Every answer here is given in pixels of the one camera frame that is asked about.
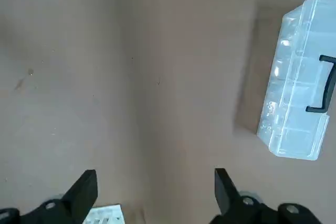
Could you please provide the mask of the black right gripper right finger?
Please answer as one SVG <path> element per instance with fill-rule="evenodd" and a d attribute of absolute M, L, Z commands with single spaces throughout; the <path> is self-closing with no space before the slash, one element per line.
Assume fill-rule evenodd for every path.
<path fill-rule="evenodd" d="M 287 223 L 318 224 L 321 221 L 305 206 L 283 203 L 276 210 L 253 196 L 241 195 L 224 168 L 214 173 L 215 198 L 220 214 L 211 223 Z"/>

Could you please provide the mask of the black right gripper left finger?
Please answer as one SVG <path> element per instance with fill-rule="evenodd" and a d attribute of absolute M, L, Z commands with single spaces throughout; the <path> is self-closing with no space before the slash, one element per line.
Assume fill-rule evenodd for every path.
<path fill-rule="evenodd" d="M 88 169 L 61 198 L 50 199 L 25 215 L 16 208 L 1 209 L 1 223 L 83 223 L 97 198 L 97 173 Z"/>

